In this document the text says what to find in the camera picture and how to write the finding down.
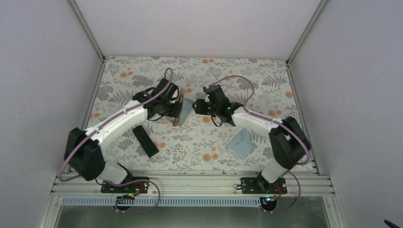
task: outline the metal bracket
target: metal bracket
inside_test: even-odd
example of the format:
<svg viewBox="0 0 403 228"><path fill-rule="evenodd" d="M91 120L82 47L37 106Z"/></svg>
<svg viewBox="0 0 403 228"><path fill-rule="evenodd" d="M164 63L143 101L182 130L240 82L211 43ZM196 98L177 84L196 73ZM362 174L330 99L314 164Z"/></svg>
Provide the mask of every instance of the metal bracket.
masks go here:
<svg viewBox="0 0 403 228"><path fill-rule="evenodd" d="M243 177L240 179L240 187L242 194L279 194L277 189L278 186L281 190L281 194L287 194L286 179L278 178L276 182L273 183L273 188L269 191L262 191L258 183L258 178L256 177Z"/></svg>
<svg viewBox="0 0 403 228"><path fill-rule="evenodd" d="M135 180L149 180L150 178L148 177L132 177L131 181ZM138 183L134 183L131 185L126 185L126 186L113 186L107 182L102 183L102 188L101 188L101 193L123 193L123 194L131 194L131 193L136 193L140 191L141 185L143 185L143 189L140 192L141 194L146 194L148 191L148 182L141 181Z"/></svg>

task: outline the floral tablecloth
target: floral tablecloth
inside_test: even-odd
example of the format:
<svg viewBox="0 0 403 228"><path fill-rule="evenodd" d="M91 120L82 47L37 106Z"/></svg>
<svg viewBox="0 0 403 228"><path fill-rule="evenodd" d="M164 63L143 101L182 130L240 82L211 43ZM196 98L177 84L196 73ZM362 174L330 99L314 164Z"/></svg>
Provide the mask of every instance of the floral tablecloth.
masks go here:
<svg viewBox="0 0 403 228"><path fill-rule="evenodd" d="M253 82L255 95L248 107L256 112L299 120L284 60L188 57L118 57L107 58L88 126L93 126L121 109L132 96L156 86L167 67L174 71L174 82L182 87L185 98L204 98L202 87L227 75L242 75ZM232 101L243 103L248 84L232 78L220 83ZM273 159L270 141L249 131L253 148L247 157L227 150L226 145L242 128L223 124L216 127L210 117L191 111L181 127L162 118L141 125L159 149L151 158L128 130L103 151L107 161L119 162L131 170L179 171L258 171ZM311 171L311 164L295 170Z"/></svg>

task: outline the light blue cloth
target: light blue cloth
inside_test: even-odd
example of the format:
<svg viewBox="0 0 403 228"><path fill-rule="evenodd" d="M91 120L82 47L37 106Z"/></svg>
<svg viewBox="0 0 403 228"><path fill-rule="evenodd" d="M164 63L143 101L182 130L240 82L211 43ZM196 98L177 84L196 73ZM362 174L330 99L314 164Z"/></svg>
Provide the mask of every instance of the light blue cloth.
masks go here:
<svg viewBox="0 0 403 228"><path fill-rule="evenodd" d="M179 118L179 125L182 125L185 122L185 120L188 117L190 111L193 110L192 104L193 104L193 101L188 99L188 98L185 98L183 100L183 102L182 102L182 112L181 112L181 116Z"/></svg>
<svg viewBox="0 0 403 228"><path fill-rule="evenodd" d="M227 145L227 149L233 150L240 155L247 157L252 149L252 141L246 128L242 129L235 138Z"/></svg>

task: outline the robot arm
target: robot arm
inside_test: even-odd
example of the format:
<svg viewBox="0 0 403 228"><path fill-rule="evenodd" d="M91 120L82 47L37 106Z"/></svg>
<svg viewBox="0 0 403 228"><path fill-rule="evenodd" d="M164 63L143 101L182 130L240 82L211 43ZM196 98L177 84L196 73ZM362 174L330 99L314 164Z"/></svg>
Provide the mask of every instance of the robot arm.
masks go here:
<svg viewBox="0 0 403 228"><path fill-rule="evenodd" d="M274 159L258 175L262 191L268 191L273 188L273 183L287 170L292 169L305 155L301 144L276 123L285 125L301 139L308 150L310 149L310 142L296 119L287 117L284 120L273 119L270 122L247 113L240 103L231 103L220 85L211 85L209 88L204 87L203 89L207 94L207 101L198 99L193 103L193 108L197 114L219 117L222 123L245 127L263 136L269 135Z"/></svg>
<svg viewBox="0 0 403 228"><path fill-rule="evenodd" d="M121 110L95 126L83 131L73 129L68 136L65 160L81 141L90 136L90 139L73 155L69 164L87 181L94 178L115 184L129 181L131 173L120 164L105 162L102 151L132 126L150 120L155 114L178 118L182 104L175 101L179 96L179 87L173 83L156 99L142 105L160 92L167 83L168 80L163 78L156 88L151 87L137 93Z"/></svg>

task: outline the cable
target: cable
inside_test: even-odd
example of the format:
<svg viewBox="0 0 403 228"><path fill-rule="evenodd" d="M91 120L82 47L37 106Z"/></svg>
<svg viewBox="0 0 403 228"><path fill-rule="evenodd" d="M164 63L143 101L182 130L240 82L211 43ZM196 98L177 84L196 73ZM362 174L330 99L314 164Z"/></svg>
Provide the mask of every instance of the cable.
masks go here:
<svg viewBox="0 0 403 228"><path fill-rule="evenodd" d="M138 195L140 195L140 193L143 191L143 188L144 188L144 185L142 184L142 183L134 183L134 184L132 184L132 185L140 185L140 188L139 188L139 193L136 195L136 196L138 196Z"/></svg>
<svg viewBox="0 0 403 228"><path fill-rule="evenodd" d="M283 195L283 194L281 193L281 188L280 188L278 185L276 185L276 188L277 188L277 190L278 190L278 198L277 198L277 199L280 199L281 196Z"/></svg>
<svg viewBox="0 0 403 228"><path fill-rule="evenodd" d="M276 120L274 120L274 119L271 119L271 118L268 117L268 116L264 116L264 115L260 115L260 114L258 114L258 113L252 112L251 110L249 110L249 109L246 107L246 104L248 103L249 99L251 99L252 96L253 96L253 94L255 93L255 87L253 86L252 82L251 82L249 79L245 78L244 76L231 75L231 76L223 77L222 79L220 79L220 80L218 80L218 81L216 81L216 82L214 82L213 84L210 84L210 85L211 85L211 86L212 86L212 85L215 85L215 84L217 84L217 83L219 83L219 82L225 80L226 78L231 78L231 77L239 77L239 78L242 78L242 79L244 79L245 81L247 81L247 82L250 84L250 86L252 87L252 93L251 93L250 96L245 100L245 102L244 102L244 104L243 104L243 110L245 110L246 113L248 113L248 114L250 114L250 115L252 115L252 116L254 116L254 117L257 117L257 118L260 118L260 119L263 119L263 120L266 120L266 121L275 123L275 124L277 124L278 126L282 127L284 130L286 130L289 134L291 134L291 135L296 139L296 141L297 141L299 144L301 144L302 148L303 148L304 151L305 151L305 155L307 156L307 159L306 159L305 161L303 161L303 162L298 162L297 164L298 164L298 165L308 164L308 163L310 162L309 150L308 150L308 148L305 146L304 142L302 142L302 140L301 140L294 132L292 132L292 130L290 130L290 129L289 129L288 127L286 127L284 124L282 124L282 123L280 123L280 122L278 122L278 121L276 121Z"/></svg>
<svg viewBox="0 0 403 228"><path fill-rule="evenodd" d="M290 129L289 129L288 127L286 127L284 124L282 124L282 123L280 123L280 122L278 122L278 121L276 121L276 120L274 120L274 119L271 119L271 118L269 118L269 117L267 117L267 116L264 116L264 115L260 115L260 114L255 113L255 112L252 112L251 110L249 110L249 109L247 108L246 104L248 103L249 99L251 99L252 96L253 96L253 94L255 93L255 87L253 86L252 82L251 82L249 79L247 79L247 78L245 78L245 77L243 77L243 76L231 75L231 76L226 76L226 77L224 77L224 78L222 78L222 79L220 79L220 80L218 80L218 81L216 81L216 82L214 82L214 83L212 83L212 84L210 84L210 85L211 85L211 86L212 86L212 85L215 85L215 84L217 84L217 83L219 83L219 82L225 80L226 78L232 78L232 77L239 77L239 78L244 79L245 81L247 81L247 82L250 84L250 87L252 88L252 93L251 93L250 96L245 100L245 102L244 102L244 104L243 104L243 110L245 110L246 113L248 113L248 114L250 114L250 115L252 115L252 116L254 116L254 117L257 117L257 118L260 118L260 119L263 119L263 120L266 120L266 121L275 123L275 124L279 125L280 127L282 127L283 129L285 129L285 130L286 130L289 134L291 134L291 135L296 139L296 141L302 146L302 148L303 148L304 151L305 151L305 155L307 156L307 159L306 159L304 162L298 162L297 164L298 164L298 165L303 165L303 164L309 163L309 161L310 161L310 155L309 155L309 150L308 150L308 148L305 146L304 142L302 142L302 140L301 140L294 132L292 132L292 130L290 130ZM298 197L297 197L297 200L296 200L289 208L287 208L287 209L284 209L284 210L281 210L281 211L276 211L276 212L271 211L270 213L278 214L278 213L286 212L286 211L290 210L291 208L293 208L293 207L301 200L301 185L300 185L300 183L299 183L299 180L298 180L298 178L297 178L290 170L286 171L284 174L286 174L287 172L290 173L290 174L295 178L295 180L297 181L297 184L298 184Z"/></svg>
<svg viewBox="0 0 403 228"><path fill-rule="evenodd" d="M157 191L158 191L158 200L157 200L157 203L156 203L151 209L148 209L148 210L141 210L141 211L128 211L128 212L126 212L126 213L131 213L131 214L144 214L144 213L150 212L150 211L154 210L155 208L157 208L158 204L160 203L160 200L161 200L161 192L160 192L160 189L159 189L159 187L158 187L153 181L151 181L151 180L134 180L134 181L130 181L130 182L124 183L124 184L115 184L115 183L110 182L110 181L106 181L106 182L107 182L108 184L111 184L111 185L116 186L116 187L122 187L122 186L125 186L125 185L129 185L129 184L133 184L133 183L138 183L138 182L148 182L148 183L153 184L153 185L155 186L155 188L157 189ZM125 213L124 210L120 210L120 209L117 208L117 205L118 205L120 202L124 201L124 200L127 200L127 199L119 199L118 201L116 201L116 204L115 204L115 210L116 210L116 212L119 212L119 211L120 211L120 212L122 212L122 213Z"/></svg>
<svg viewBox="0 0 403 228"><path fill-rule="evenodd" d="M254 186L254 185L246 185L246 184L238 184L236 187L235 187L235 189L236 190L242 190L243 188L249 188L249 189L251 189L251 188L255 188L256 186Z"/></svg>
<svg viewBox="0 0 403 228"><path fill-rule="evenodd" d="M160 120L163 117L164 117L164 115L161 115L160 117L156 118L155 120L152 120L152 119L147 119L147 120L149 120L149 121L157 121L157 120Z"/></svg>
<svg viewBox="0 0 403 228"><path fill-rule="evenodd" d="M299 183L299 180L298 180L298 178L296 177L296 175L294 175L294 174L291 173L290 171L287 171L287 172L288 172L289 174L291 174L291 175L295 178L295 180L297 181L297 184L298 184L298 196L297 196L297 200L295 200L295 202L294 202L291 206L289 206L287 209L279 210L279 211L270 211L270 212L268 212L268 213L270 213L270 214L279 214L279 213L287 212L287 211L289 211L291 208L293 208L293 207L301 200L301 184ZM266 212L267 212L262 206L260 206L260 209L262 209L263 213L266 213Z"/></svg>
<svg viewBox="0 0 403 228"><path fill-rule="evenodd" d="M170 78L169 78L169 80L168 80L168 83L165 85L165 87L164 87L160 92L158 92L156 95L154 95L154 96L151 97L150 99L144 101L143 103L140 103L140 104L137 104L137 105L135 105L135 106L133 106L133 107L127 108L126 110L121 111L121 112L117 113L116 115L110 117L110 118L107 119L103 124L101 124L101 125L98 127L97 130L94 130L92 133L90 133L86 138L84 138L84 139L71 151L71 153L68 155L68 157L66 158L66 160L64 161L64 163L62 164L62 166L60 167L60 170L59 170L59 172L58 172L58 179L59 179L61 182L71 181L71 180L73 180L73 179L75 179L75 178L77 178L77 177L80 176L80 175L78 174L78 175L76 175L76 176L73 176L73 177L70 177L70 178L67 178L67 179L63 179L63 178L62 178L63 171L64 171L64 169L66 168L68 162L71 160L71 158L74 156L74 154L76 154L76 152L81 148L81 146L83 146L92 136L94 136L96 133L99 133L99 131L100 131L103 127L105 127L106 125L108 125L110 122L112 122L112 121L115 120L116 118L120 117L121 115L127 114L128 112L130 112L130 111L132 111L132 110L134 110L134 109L136 109L136 108L138 108L138 107L140 107L140 106L143 106L143 105L145 105L145 104L147 104L147 103L153 101L154 99L156 99L157 97L159 97L159 96L171 85L171 82L172 82L172 79L173 79L173 71L172 71L172 69L171 69L170 67L165 70L165 72L164 72L164 77L166 77L166 73L168 72L168 70L171 72L171 76L170 76Z"/></svg>
<svg viewBox="0 0 403 228"><path fill-rule="evenodd" d="M99 185L102 186L102 184L100 184L96 178L95 178L95 182L96 182L97 184L99 184Z"/></svg>
<svg viewBox="0 0 403 228"><path fill-rule="evenodd" d="M220 125L217 125L217 124L215 123L215 121L214 121L214 119L213 119L212 116L211 116L211 121L213 122L213 124L214 124L216 127L221 127L221 125L222 125L222 121L221 121L221 124L220 124Z"/></svg>

